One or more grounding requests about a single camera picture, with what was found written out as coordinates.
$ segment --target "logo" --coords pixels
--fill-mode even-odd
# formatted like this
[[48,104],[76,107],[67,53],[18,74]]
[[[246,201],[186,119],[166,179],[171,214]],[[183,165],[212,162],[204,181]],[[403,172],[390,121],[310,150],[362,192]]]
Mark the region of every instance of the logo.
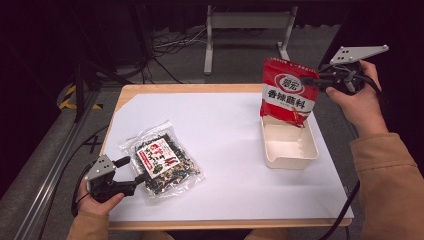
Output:
[[277,87],[286,93],[299,94],[304,91],[303,85],[300,80],[293,75],[286,73],[279,74],[275,76],[274,79]]

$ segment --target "tan jacket sleeve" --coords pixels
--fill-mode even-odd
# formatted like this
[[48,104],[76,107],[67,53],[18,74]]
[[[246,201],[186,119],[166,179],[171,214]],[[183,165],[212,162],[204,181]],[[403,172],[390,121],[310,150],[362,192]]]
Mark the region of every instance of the tan jacket sleeve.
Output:
[[67,240],[107,240],[109,217],[79,211],[69,230]]
[[351,143],[365,214],[362,239],[423,239],[424,180],[399,135]]

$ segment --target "dark background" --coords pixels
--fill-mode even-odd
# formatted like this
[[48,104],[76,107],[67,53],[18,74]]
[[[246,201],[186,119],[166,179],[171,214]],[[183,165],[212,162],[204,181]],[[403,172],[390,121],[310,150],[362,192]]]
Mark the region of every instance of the dark background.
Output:
[[[302,6],[297,27],[344,23],[323,63],[329,62],[340,46],[390,47],[388,52],[368,60],[377,65],[390,102],[386,114],[388,127],[401,135],[423,173],[421,8],[414,3],[360,2],[349,6]],[[138,28],[129,9],[136,9]],[[80,61],[89,59],[110,71],[116,71],[119,65],[143,67],[149,60],[152,29],[169,27],[171,31],[184,32],[205,24],[205,14],[206,6],[97,3],[71,10],[60,2],[3,1],[0,194],[7,191],[59,116],[57,97],[73,81],[74,69]]]

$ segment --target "human hand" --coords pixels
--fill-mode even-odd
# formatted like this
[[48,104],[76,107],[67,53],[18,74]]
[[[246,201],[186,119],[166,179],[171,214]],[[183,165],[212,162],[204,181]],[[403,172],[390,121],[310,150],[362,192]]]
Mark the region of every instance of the human hand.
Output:
[[80,211],[107,216],[109,212],[125,197],[123,193],[118,193],[104,203],[97,202],[87,191],[87,183],[82,180],[78,190],[78,209]]
[[[373,79],[381,90],[375,65],[366,61],[360,61],[360,63],[364,74]],[[361,91],[352,96],[332,87],[328,87],[326,92],[335,103],[340,105],[347,120],[356,126],[360,137],[388,132],[377,94],[370,85],[365,84]]]

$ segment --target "printed label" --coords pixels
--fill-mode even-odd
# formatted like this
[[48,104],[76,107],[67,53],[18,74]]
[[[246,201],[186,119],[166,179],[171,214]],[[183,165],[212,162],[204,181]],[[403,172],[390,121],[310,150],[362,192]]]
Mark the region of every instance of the printed label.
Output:
[[137,155],[152,179],[180,163],[163,138],[142,147]]

